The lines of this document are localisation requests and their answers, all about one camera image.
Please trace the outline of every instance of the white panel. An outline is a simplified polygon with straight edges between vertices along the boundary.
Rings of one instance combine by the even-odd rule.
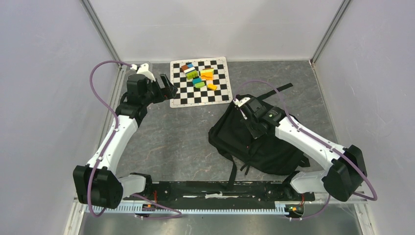
[[[91,0],[126,61],[309,59],[341,0]]]
[[[377,234],[414,234],[415,1],[353,1],[317,61],[339,143],[363,151]]]
[[[2,0],[0,38],[0,234],[59,235],[106,116],[89,74],[111,57],[76,0]],[[115,76],[96,73],[104,100]]]

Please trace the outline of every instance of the blue block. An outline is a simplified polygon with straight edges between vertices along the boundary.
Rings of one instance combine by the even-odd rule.
[[[201,78],[194,78],[193,79],[193,85],[195,85],[196,83],[202,82]]]

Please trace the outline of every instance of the black backpack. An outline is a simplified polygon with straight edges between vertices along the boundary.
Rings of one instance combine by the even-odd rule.
[[[292,84],[289,83],[279,87],[278,91],[291,86]],[[273,106],[263,100],[273,94],[275,94],[274,90],[257,97],[257,99],[269,110]],[[236,96],[239,100],[244,97],[253,96],[250,94]],[[236,178],[236,164],[232,156],[245,163],[240,169],[242,171],[247,168],[245,175],[248,174],[250,166],[264,173],[274,175],[290,175],[299,165],[302,167],[310,166],[303,152],[286,141],[270,135],[263,135],[255,140],[241,120],[243,120],[241,112],[231,102],[225,114],[209,130],[208,135],[209,143],[216,147],[219,154],[233,162],[227,186],[228,190],[232,189]]]

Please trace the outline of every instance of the gray speckled floor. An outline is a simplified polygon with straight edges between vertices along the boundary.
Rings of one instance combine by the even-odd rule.
[[[333,128],[323,98],[308,61],[228,62],[232,92],[243,82],[260,79],[276,86],[291,82],[283,91],[291,114],[302,124],[323,137],[334,140]],[[169,64],[154,64],[153,72],[166,73]],[[126,91],[124,79],[123,90]],[[264,84],[251,84],[240,94],[261,95],[271,89]],[[280,106],[276,95],[266,99]],[[208,131],[225,112],[228,104],[170,108],[169,102],[152,104],[138,131],[131,137],[119,161],[116,175],[130,172],[150,174],[155,181],[227,180],[232,163],[219,155],[208,143]],[[307,169],[320,169],[312,163]],[[251,167],[249,174],[238,171],[237,180],[281,180]]]

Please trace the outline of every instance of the chessboard pattern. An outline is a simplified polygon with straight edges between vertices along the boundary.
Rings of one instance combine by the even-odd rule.
[[[183,73],[181,66],[192,64],[197,71],[207,68],[213,68],[213,80],[204,81],[206,86],[198,89],[195,88],[192,80],[188,80]],[[182,60],[170,63],[170,81],[178,92],[174,99],[170,100],[170,107],[190,107],[198,105],[210,105],[229,103],[232,100],[231,84],[228,75],[228,66],[225,57]],[[215,91],[207,88],[208,84],[217,87]]]

